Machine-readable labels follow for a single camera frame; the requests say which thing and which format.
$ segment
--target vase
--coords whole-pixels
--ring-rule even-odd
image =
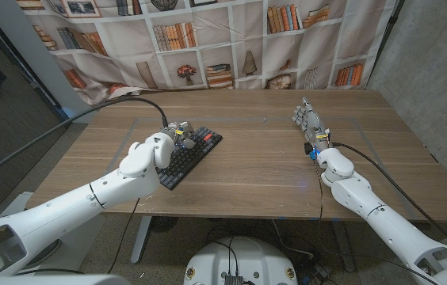
[[[186,85],[187,85],[187,86],[192,86],[192,85],[193,85],[193,81],[192,81],[192,79],[190,78],[190,76],[188,76],[188,77],[186,78]]]

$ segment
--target black connector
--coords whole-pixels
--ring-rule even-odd
[[[313,151],[313,146],[309,142],[304,143],[304,154],[310,155],[310,153]]]

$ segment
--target wire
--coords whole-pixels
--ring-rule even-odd
[[[229,245],[225,245],[219,241],[209,241],[209,242],[214,242],[218,245],[222,245],[225,246],[226,248],[228,248],[230,251],[232,251],[232,254],[234,254],[234,259],[236,261],[236,272],[238,271],[238,257],[236,257],[236,253],[234,252],[234,249],[231,249],[231,247],[229,246],[231,243],[229,243]],[[229,275],[231,274],[231,265],[229,265]]]
[[[411,197],[409,197],[403,189],[399,185],[397,185],[396,182],[376,163],[374,162],[370,157],[368,157],[366,154],[363,154],[359,150],[356,150],[355,148],[346,145],[345,143],[340,142],[333,142],[333,146],[343,146],[348,148],[349,150],[352,150],[353,152],[361,155],[363,158],[366,158],[367,161],[371,162],[388,180],[391,182],[391,184],[398,189],[398,191],[403,195],[405,198],[407,198],[408,202],[410,202],[423,216],[425,216],[434,226],[436,226],[446,237],[447,232],[437,223],[435,222]]]
[[[30,270],[27,272],[20,272],[20,273],[14,274],[13,276],[22,276],[22,275],[27,275],[27,274],[37,273],[37,272],[68,272],[68,273],[74,273],[74,274],[84,274],[84,272],[80,272],[77,270],[61,269],[61,268],[45,268],[45,269]]]
[[[235,236],[236,235],[233,235],[231,237],[231,241],[229,241],[229,272],[231,271],[231,243]],[[236,260],[236,276],[239,276],[238,275],[238,260]]]
[[[111,264],[111,268],[107,271],[107,274],[111,273],[111,271],[114,268],[114,264],[116,264],[116,261],[118,260],[118,256],[121,249],[121,244],[123,244],[123,240],[125,238],[125,233],[127,233],[128,225],[130,224],[130,221],[132,220],[132,216],[136,212],[137,205],[139,204],[140,198],[137,199],[136,205],[134,206],[134,210],[132,210],[132,213],[130,214],[130,217],[128,217],[127,225],[125,226],[125,229],[123,230],[123,234],[121,235],[120,244],[118,245],[118,250],[116,251],[116,255],[114,256],[113,264]]]
[[[26,149],[28,149],[29,147],[31,147],[32,145],[38,143],[41,139],[44,139],[45,137],[47,137],[48,135],[52,134],[54,131],[58,130],[59,128],[65,126],[68,123],[71,123],[73,121],[75,121],[76,119],[79,119],[80,117],[87,115],[93,111],[97,111],[101,108],[110,106],[110,105],[114,105],[117,103],[121,103],[121,102],[125,102],[125,101],[141,101],[144,103],[148,103],[149,105],[152,105],[153,107],[157,108],[158,111],[160,112],[160,114],[162,115],[162,125],[164,127],[167,127],[168,123],[167,123],[167,118],[166,118],[166,114],[164,114],[163,110],[155,103],[147,100],[147,99],[143,99],[143,98],[138,98],[138,97],[130,97],[129,93],[126,97],[122,97],[120,99],[116,99],[114,101],[109,101],[109,102],[105,102],[103,104],[100,104],[98,106],[89,108],[83,112],[80,112],[79,114],[71,117],[70,119],[64,120],[62,123],[59,123],[57,126],[53,127],[51,130],[46,131],[45,133],[43,133],[42,135],[39,135],[38,137],[36,137],[34,140],[32,140],[31,142],[27,143],[26,145],[24,145],[22,148],[20,148],[19,150],[14,151],[12,154],[9,154],[6,158],[3,158],[0,161],[0,166],[4,165],[6,162],[8,162],[10,159],[16,157],[18,154],[22,153],[23,151],[25,151]]]
[[[303,250],[289,248],[287,245],[285,245],[284,242],[281,240],[280,231],[278,230],[277,224],[274,222],[273,219],[271,221],[273,222],[274,229],[277,231],[278,239],[280,240],[281,245],[283,245],[286,249],[288,249],[290,251],[293,251],[296,253],[307,254],[310,257],[310,259],[312,259],[314,257],[313,253],[305,252]]]
[[[313,161],[313,165],[314,165],[314,167],[315,167],[315,171],[317,172],[317,177],[319,178],[319,187],[320,187],[320,216],[319,216],[319,224],[317,225],[317,236],[318,236],[318,238],[319,238],[319,244],[320,244],[320,246],[322,247],[322,249],[324,249],[325,252],[330,253],[330,254],[334,254],[334,255],[338,255],[338,256],[342,256],[342,257],[367,257],[367,258],[374,258],[374,259],[378,259],[378,260],[386,261],[386,262],[388,262],[388,263],[390,263],[390,264],[394,264],[394,265],[396,265],[396,266],[398,266],[398,267],[401,267],[401,268],[403,268],[403,269],[405,269],[405,270],[408,270],[409,272],[412,272],[412,273],[416,274],[417,276],[420,276],[421,278],[427,280],[428,282],[430,282],[430,283],[432,283],[432,284],[438,285],[438,284],[437,284],[436,282],[434,282],[432,279],[429,279],[428,277],[422,275],[421,273],[416,272],[416,271],[414,271],[414,270],[412,270],[412,269],[410,269],[410,268],[408,268],[408,267],[406,267],[406,266],[404,266],[404,265],[402,265],[402,264],[397,264],[397,263],[394,262],[394,261],[387,260],[387,259],[382,258],[382,257],[378,257],[378,256],[370,256],[370,255],[365,255],[365,254],[345,254],[345,253],[336,253],[336,252],[330,251],[329,249],[326,249],[326,247],[322,244],[322,240],[320,239],[320,223],[322,222],[322,213],[323,213],[323,207],[322,207],[323,203],[322,203],[322,201],[323,201],[323,197],[324,197],[324,195],[323,195],[323,190],[322,190],[322,181],[320,180],[319,169],[317,168],[317,165],[316,165],[316,163],[315,163],[315,160]]]

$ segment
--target wall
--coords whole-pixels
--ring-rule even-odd
[[[367,89],[382,93],[447,170],[447,1],[405,1]]]
[[[0,1],[0,29],[30,65],[68,116],[88,109],[70,86],[48,50],[39,40],[25,14],[14,0]],[[76,120],[89,123],[94,114]]]

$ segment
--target keyboard key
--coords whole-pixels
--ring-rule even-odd
[[[163,183],[164,184],[167,184],[167,183],[169,183],[171,180],[173,180],[173,178],[174,178],[174,176],[169,176],[169,177],[167,177],[167,179],[165,179],[164,181],[163,181]]]

